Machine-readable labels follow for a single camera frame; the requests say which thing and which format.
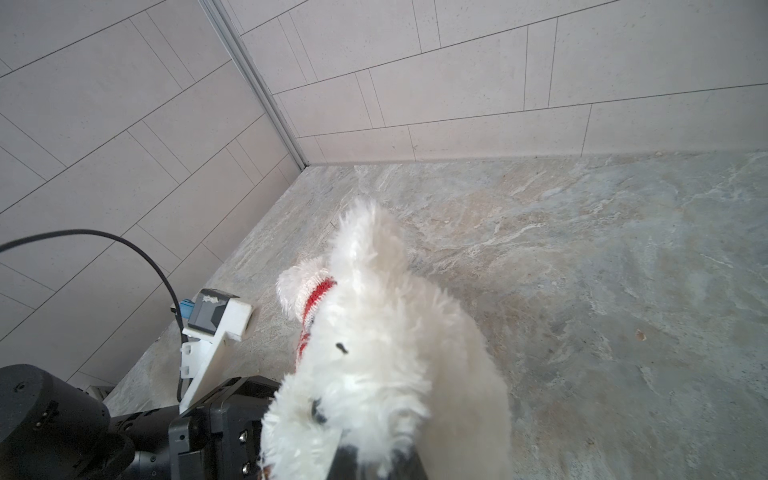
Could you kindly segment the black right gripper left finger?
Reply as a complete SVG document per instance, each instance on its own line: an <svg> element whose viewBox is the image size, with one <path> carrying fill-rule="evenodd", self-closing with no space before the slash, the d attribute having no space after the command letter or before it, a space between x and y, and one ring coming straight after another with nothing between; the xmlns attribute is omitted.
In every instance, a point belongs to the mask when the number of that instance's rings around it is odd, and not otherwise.
<svg viewBox="0 0 768 480"><path fill-rule="evenodd" d="M370 480L375 478L372 465L360 463L358 450L352 446L339 446L334 454L327 480Z"/></svg>

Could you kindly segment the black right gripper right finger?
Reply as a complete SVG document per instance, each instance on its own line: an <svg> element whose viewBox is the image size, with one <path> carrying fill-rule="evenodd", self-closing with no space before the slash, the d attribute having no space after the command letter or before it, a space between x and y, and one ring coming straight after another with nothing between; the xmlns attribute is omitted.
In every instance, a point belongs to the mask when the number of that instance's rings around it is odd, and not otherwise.
<svg viewBox="0 0 768 480"><path fill-rule="evenodd" d="M427 474L415 449L408 453L397 452L386 480L427 480Z"/></svg>

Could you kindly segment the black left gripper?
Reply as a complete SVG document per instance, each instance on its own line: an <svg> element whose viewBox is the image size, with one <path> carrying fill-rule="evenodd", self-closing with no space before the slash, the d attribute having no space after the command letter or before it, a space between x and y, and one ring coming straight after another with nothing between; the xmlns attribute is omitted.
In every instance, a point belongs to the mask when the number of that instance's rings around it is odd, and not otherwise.
<svg viewBox="0 0 768 480"><path fill-rule="evenodd" d="M181 412L156 408L111 421L133 442L120 479L265 479L259 466L262 418L279 384L234 377Z"/></svg>

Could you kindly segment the white plush teddy bear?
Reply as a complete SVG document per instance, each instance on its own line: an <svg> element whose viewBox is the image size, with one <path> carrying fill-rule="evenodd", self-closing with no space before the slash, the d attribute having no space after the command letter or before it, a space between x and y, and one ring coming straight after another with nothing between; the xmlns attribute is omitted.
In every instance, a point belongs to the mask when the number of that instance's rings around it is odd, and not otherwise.
<svg viewBox="0 0 768 480"><path fill-rule="evenodd" d="M280 274L280 304L301 327L325 277L336 285L262 419L265 479L326 479L339 446L356 448L374 479L412 449L428 479L510 478L507 384L460 302L410 269L394 216L353 203L325 255Z"/></svg>

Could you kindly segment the red white striped shirt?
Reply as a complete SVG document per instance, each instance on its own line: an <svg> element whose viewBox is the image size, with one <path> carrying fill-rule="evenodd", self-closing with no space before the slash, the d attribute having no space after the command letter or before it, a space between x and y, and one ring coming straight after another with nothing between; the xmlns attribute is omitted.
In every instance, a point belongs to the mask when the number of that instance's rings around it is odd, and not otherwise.
<svg viewBox="0 0 768 480"><path fill-rule="evenodd" d="M301 315L302 330L299 335L296 348L295 367L298 367L299 363L301 362L304 350L309 343L312 326L314 324L320 302L335 285L336 282L332 277L323 278L313 286L306 301L304 302Z"/></svg>

